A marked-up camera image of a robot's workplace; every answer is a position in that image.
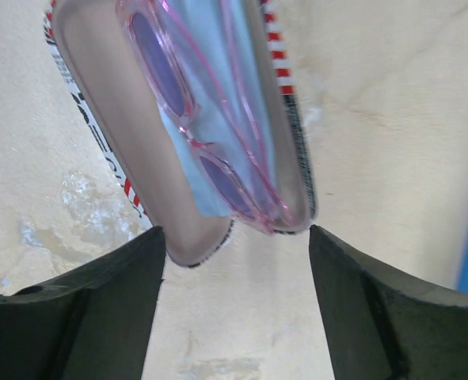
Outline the pink sunglasses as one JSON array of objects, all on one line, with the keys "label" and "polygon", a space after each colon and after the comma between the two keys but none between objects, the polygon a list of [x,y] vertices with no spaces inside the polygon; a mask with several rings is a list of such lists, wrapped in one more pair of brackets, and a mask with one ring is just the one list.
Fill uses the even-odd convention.
[{"label": "pink sunglasses", "polygon": [[117,17],[177,148],[198,212],[267,234],[296,218],[240,1],[120,1]]}]

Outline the patterned sunglasses case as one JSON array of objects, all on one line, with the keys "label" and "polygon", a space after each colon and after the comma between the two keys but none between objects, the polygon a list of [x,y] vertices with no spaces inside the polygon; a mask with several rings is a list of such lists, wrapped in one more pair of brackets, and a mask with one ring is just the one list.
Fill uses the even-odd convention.
[{"label": "patterned sunglasses case", "polygon": [[[225,244],[236,222],[258,229],[234,216],[206,217],[198,212],[156,97],[120,27],[118,2],[53,1],[44,17],[44,35],[79,111],[143,225],[160,226],[170,259],[193,267]],[[282,28],[272,2],[240,2],[271,122],[277,185],[296,218],[295,226],[281,226],[272,234],[297,234],[311,224],[317,203]]]}]

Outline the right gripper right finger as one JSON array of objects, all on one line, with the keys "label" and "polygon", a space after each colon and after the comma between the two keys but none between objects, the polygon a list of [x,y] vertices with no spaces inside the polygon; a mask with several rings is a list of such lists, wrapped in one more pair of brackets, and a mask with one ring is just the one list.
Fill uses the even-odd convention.
[{"label": "right gripper right finger", "polygon": [[336,379],[468,379],[468,294],[310,228],[310,266]]}]

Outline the light blue cleaning cloth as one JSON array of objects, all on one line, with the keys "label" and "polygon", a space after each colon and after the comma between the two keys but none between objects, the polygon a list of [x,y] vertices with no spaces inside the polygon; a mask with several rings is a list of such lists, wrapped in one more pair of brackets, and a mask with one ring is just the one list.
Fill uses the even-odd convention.
[{"label": "light blue cleaning cloth", "polygon": [[[243,73],[243,85],[253,115],[257,119],[258,131],[262,139],[261,143],[258,143],[252,136],[252,129],[244,115],[242,101],[237,95],[236,81],[231,72],[230,56],[226,45],[220,3],[207,0],[171,1],[169,6],[182,20],[184,27],[190,32],[197,46],[204,54],[204,58],[226,95],[234,118],[242,130],[251,151],[254,153],[257,163],[266,169],[271,184],[276,185],[277,174],[272,127],[262,93],[261,80],[257,73],[253,44],[249,37],[243,5],[239,1],[232,2],[230,15],[232,16],[232,26],[240,54],[239,62]],[[253,180],[252,176],[256,174],[256,170],[251,166],[244,148],[224,118],[222,109],[218,107],[219,99],[215,95],[211,80],[206,75],[205,69],[198,63],[198,60],[191,56],[192,50],[188,48],[186,53],[185,73],[201,107],[196,121],[192,124],[192,133],[201,142],[218,143],[223,157],[226,158],[238,176],[246,181],[248,189],[254,193],[255,199],[260,200],[263,184]],[[237,197],[234,186],[219,170],[213,169],[212,172],[217,176],[219,182],[217,186],[214,186],[192,154],[187,151],[185,143],[179,141],[179,134],[170,118],[163,115],[162,120],[177,148],[178,157],[195,197],[199,213],[207,217],[231,216],[233,211],[220,192],[226,191],[226,194],[235,200]]]}]

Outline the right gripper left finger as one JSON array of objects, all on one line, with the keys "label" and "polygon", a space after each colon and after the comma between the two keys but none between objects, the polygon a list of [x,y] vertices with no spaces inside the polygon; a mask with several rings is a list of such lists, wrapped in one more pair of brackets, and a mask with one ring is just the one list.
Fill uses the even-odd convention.
[{"label": "right gripper left finger", "polygon": [[166,259],[152,228],[76,269],[0,294],[0,379],[139,379]]}]

